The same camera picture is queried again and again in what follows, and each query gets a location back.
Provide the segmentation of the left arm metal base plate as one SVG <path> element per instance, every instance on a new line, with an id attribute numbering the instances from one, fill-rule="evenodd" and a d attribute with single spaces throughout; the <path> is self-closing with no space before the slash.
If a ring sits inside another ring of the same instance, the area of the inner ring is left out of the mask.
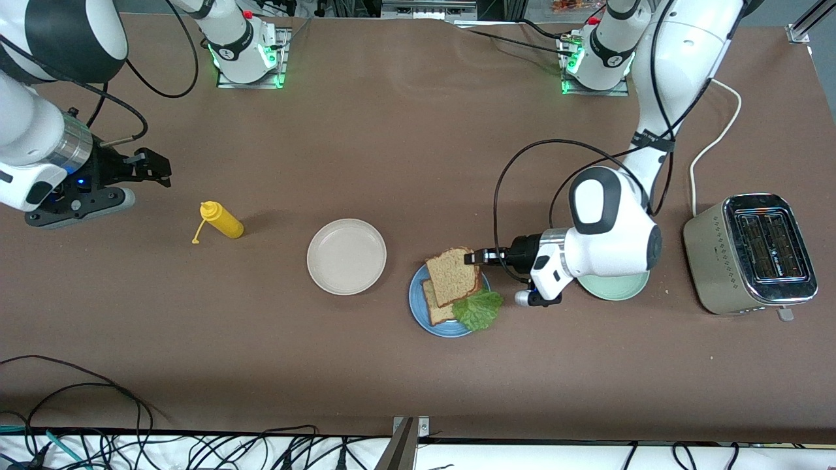
<path id="1" fill-rule="evenodd" d="M 592 96 L 627 96 L 629 89 L 626 78 L 635 53 L 625 54 L 594 50 L 593 41 L 588 38 L 587 29 L 574 29 L 556 39 L 561 52 L 561 81 L 563 93 L 578 93 Z"/>

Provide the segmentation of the metal table edge bracket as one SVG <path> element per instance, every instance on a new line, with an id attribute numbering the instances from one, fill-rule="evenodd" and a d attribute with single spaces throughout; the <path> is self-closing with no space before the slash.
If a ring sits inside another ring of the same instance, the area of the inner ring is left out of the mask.
<path id="1" fill-rule="evenodd" d="M 419 441 L 427 435 L 429 435 L 429 417 L 395 417 L 393 435 L 374 470 L 415 470 Z"/>

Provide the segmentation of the green round plate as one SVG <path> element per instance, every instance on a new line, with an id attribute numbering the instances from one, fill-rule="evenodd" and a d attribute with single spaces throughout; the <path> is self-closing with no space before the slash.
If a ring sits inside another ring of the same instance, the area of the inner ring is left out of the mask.
<path id="1" fill-rule="evenodd" d="M 636 297 L 648 283 L 650 272 L 618 277 L 586 275 L 577 282 L 591 295 L 602 300 L 624 301 Z"/>

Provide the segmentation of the white lower shelf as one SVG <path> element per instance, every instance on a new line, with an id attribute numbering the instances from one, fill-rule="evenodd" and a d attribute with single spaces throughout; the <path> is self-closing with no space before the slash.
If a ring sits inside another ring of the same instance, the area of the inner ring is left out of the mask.
<path id="1" fill-rule="evenodd" d="M 0 433 L 0 470 L 374 470 L 386 439 Z M 836 447 L 423 444 L 415 470 L 836 470 Z"/>

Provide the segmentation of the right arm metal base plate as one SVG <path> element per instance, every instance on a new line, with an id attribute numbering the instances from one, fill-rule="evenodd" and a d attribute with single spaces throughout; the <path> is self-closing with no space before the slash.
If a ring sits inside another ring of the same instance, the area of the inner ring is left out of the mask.
<path id="1" fill-rule="evenodd" d="M 251 41 L 236 52 L 210 45 L 218 70 L 217 88 L 281 89 L 285 83 L 293 30 L 249 21 Z"/>

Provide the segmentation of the brown bread slice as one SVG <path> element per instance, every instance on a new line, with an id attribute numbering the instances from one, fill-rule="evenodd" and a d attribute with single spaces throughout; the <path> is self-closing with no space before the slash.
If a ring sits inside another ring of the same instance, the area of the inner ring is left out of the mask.
<path id="1" fill-rule="evenodd" d="M 465 263 L 466 255 L 474 253 L 469 247 L 454 247 L 426 259 L 438 307 L 451 306 L 483 288 L 481 268 Z"/>
<path id="2" fill-rule="evenodd" d="M 437 325 L 443 323 L 456 321 L 456 316 L 453 313 L 451 305 L 440 307 L 437 303 L 435 287 L 431 279 L 423 280 L 421 286 L 424 298 L 426 300 L 426 306 L 428 310 L 428 321 L 430 322 L 430 326 L 436 327 Z"/>

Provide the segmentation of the grey power strip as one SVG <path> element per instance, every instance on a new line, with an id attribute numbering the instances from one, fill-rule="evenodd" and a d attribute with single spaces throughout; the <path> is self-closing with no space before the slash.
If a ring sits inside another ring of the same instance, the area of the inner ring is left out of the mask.
<path id="1" fill-rule="evenodd" d="M 477 21 L 477 0 L 381 0 L 383 19 Z"/>

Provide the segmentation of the beige round plate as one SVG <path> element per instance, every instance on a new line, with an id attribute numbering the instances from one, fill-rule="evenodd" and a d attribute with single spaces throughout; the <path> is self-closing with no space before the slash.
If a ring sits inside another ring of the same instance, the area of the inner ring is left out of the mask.
<path id="1" fill-rule="evenodd" d="M 385 270 L 387 247 L 380 232 L 356 218 L 321 227 L 306 254 L 313 282 L 329 294 L 351 296 L 366 291 Z"/>

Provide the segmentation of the blue round plate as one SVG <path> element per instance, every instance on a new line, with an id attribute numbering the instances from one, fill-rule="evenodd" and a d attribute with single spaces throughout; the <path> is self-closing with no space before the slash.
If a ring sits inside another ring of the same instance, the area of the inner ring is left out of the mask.
<path id="1" fill-rule="evenodd" d="M 421 267 L 415 271 L 415 274 L 410 281 L 408 303 L 410 306 L 410 312 L 415 319 L 415 322 L 420 325 L 423 330 L 426 330 L 426 332 L 440 338 L 462 338 L 471 334 L 472 331 L 457 321 L 456 317 L 439 324 L 431 323 L 430 308 L 423 289 L 423 282 L 429 279 L 430 274 L 427 265 L 422 264 Z"/>

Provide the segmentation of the beige chrome toaster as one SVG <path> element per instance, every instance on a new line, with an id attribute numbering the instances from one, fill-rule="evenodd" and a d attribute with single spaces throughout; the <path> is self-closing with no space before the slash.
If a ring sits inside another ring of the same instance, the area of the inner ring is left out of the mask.
<path id="1" fill-rule="evenodd" d="M 781 196 L 730 196 L 689 220 L 683 241 L 699 302 L 738 316 L 798 306 L 818 281 L 794 212 Z"/>

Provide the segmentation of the yellow squeeze bottle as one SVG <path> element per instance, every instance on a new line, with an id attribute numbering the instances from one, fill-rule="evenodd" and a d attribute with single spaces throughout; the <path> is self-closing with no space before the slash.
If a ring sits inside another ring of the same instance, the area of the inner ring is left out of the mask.
<path id="1" fill-rule="evenodd" d="M 215 227 L 215 229 L 217 229 L 218 232 L 221 232 L 221 234 L 225 237 L 230 239 L 238 239 L 242 237 L 244 233 L 242 222 L 230 214 L 230 212 L 227 211 L 227 209 L 219 202 L 215 202 L 215 200 L 206 200 L 206 202 L 201 202 L 199 211 L 201 215 L 201 222 L 191 239 L 192 244 L 200 244 L 199 234 L 201 233 L 203 226 L 207 223 L 212 227 Z"/>

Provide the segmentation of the aluminium corner bracket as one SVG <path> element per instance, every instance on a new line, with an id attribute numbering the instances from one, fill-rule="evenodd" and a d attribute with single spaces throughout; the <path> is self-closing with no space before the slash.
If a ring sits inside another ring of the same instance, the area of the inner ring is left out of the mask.
<path id="1" fill-rule="evenodd" d="M 786 26 L 786 36 L 792 44 L 810 42 L 809 33 L 830 13 L 836 0 L 816 0 L 794 23 Z"/>

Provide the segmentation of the green lettuce leaf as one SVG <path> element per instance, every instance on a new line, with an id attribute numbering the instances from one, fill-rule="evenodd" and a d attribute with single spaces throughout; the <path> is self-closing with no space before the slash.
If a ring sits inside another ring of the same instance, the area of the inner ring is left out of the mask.
<path id="1" fill-rule="evenodd" d="M 504 297 L 501 294 L 481 289 L 475 294 L 454 302 L 452 313 L 456 321 L 468 331 L 477 332 L 492 326 L 498 318 L 502 304 L 504 304 Z"/>

